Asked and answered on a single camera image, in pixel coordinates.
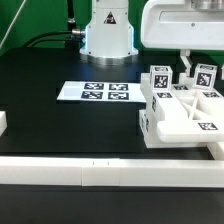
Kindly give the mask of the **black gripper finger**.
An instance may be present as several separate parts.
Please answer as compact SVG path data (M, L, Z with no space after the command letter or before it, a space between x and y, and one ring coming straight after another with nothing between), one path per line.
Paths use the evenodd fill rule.
M185 66L185 73L186 76L190 76L191 68L192 68L192 61L190 59L191 51L189 49L181 49L180 50L180 58Z

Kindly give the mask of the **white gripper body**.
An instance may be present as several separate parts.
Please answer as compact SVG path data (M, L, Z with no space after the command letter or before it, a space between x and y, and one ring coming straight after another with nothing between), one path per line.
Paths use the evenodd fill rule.
M141 42L146 48L224 50L224 0L148 0Z

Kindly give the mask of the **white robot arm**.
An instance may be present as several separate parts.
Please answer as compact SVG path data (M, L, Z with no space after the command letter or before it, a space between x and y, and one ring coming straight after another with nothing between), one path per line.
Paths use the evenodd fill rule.
M148 0L140 39L146 48L179 49L190 75L191 50L224 50L224 0Z

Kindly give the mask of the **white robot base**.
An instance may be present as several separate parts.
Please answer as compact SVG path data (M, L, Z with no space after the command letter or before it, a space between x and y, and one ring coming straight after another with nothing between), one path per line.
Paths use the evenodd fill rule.
M138 57L134 28L128 20L129 0L92 0L92 18L85 28L82 60L121 65Z

